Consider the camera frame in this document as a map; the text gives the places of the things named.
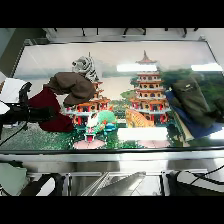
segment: maroon garment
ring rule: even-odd
[[[56,118],[54,120],[41,122],[39,126],[44,131],[50,132],[69,132],[74,129],[72,120],[65,115],[60,114],[60,105],[55,94],[47,87],[36,96],[29,99],[29,106],[34,108],[53,107]]]

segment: wire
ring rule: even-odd
[[[215,169],[215,170],[212,170],[212,171],[210,171],[210,172],[208,172],[208,173],[204,173],[204,174],[202,174],[201,176],[199,176],[199,177],[197,177],[195,180],[193,180],[193,181],[190,183],[190,185],[192,185],[193,183],[195,183],[197,180],[201,179],[202,177],[204,177],[204,176],[206,176],[206,175],[208,175],[208,174],[214,173],[214,172],[216,172],[216,171],[218,171],[218,170],[221,170],[222,168],[224,168],[224,165],[222,165],[222,166],[220,166],[219,168],[217,168],[217,169]]]
[[[16,131],[14,134],[12,134],[11,136],[9,136],[8,138],[6,138],[4,141],[2,141],[1,143],[0,143],[0,147],[4,144],[4,143],[6,143],[10,138],[12,138],[13,136],[15,136],[16,134],[18,134],[20,131],[22,131],[25,127],[26,127],[26,125],[27,125],[27,121],[26,121],[26,123],[18,130],[18,131]]]

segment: floor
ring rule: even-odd
[[[124,28],[99,28],[99,35],[122,35]],[[85,28],[85,33],[89,38],[96,35],[96,28]],[[141,34],[140,30],[130,29],[127,35],[138,35]],[[57,39],[72,38],[75,36],[81,36],[82,30],[80,28],[58,28],[58,32],[55,35]],[[147,37],[149,40],[180,40],[183,35],[183,30],[178,28],[170,28],[169,31],[164,31],[164,28],[147,28]],[[199,28],[198,31],[194,32],[193,28],[188,29],[188,34],[185,40],[197,40],[200,36],[205,36],[208,40],[213,53],[215,54],[219,64],[224,68],[224,28]],[[9,66],[4,68],[5,74],[10,73],[10,66],[13,64],[16,55],[10,55],[7,53],[5,59],[0,61],[0,70],[3,63],[6,63],[8,60]],[[216,169],[217,167],[224,164],[224,159],[202,159],[202,160],[178,160],[178,161],[126,161],[118,163],[112,162],[98,162],[98,163],[60,163],[60,162],[24,162],[24,167],[27,167],[29,171],[33,172],[105,172],[105,171],[123,171],[123,172],[135,172],[135,171],[150,171],[158,172],[164,169],[204,169],[207,168],[209,171]],[[211,178],[219,181],[224,181],[224,172],[222,170],[213,173]],[[146,189],[136,192],[136,194],[146,194]]]

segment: yellow tiger sculpture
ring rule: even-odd
[[[135,110],[126,110],[126,122],[128,128],[154,127],[154,121],[148,121],[142,114]]]

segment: metal frame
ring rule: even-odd
[[[139,41],[191,41],[205,42],[215,61],[218,63],[211,46],[205,37],[201,36],[199,40],[150,40],[147,36],[94,36],[94,37],[75,37],[75,38],[54,38],[51,44],[65,43],[94,43],[94,42],[139,42]],[[19,59],[25,46],[35,44],[47,44],[46,38],[26,40],[20,51],[20,54],[14,65],[13,74],[18,66]],[[220,158],[224,157],[224,146],[220,147],[186,147],[186,148],[161,148],[161,149],[122,149],[116,151],[108,150],[49,150],[49,151],[30,151],[30,150],[0,150],[0,160],[19,160],[19,161],[64,161],[64,162],[89,162],[89,161],[130,161],[130,160],[180,160],[180,159],[202,159],[202,158]]]

